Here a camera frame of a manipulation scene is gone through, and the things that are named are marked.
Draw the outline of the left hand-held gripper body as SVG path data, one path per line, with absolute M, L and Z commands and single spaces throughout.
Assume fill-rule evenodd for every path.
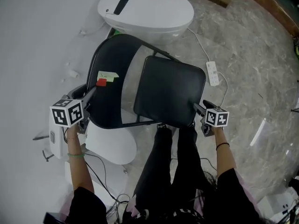
M 78 125 L 78 132 L 85 134 L 89 124 L 89 112 L 79 99 L 60 99 L 50 107 L 50 114 L 56 126 L 70 128 Z

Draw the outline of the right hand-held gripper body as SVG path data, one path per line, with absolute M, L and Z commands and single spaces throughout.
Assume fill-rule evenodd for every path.
M 229 112 L 221 108 L 210 108 L 204 111 L 201 130 L 205 137 L 213 136 L 212 127 L 223 128 L 228 125 Z

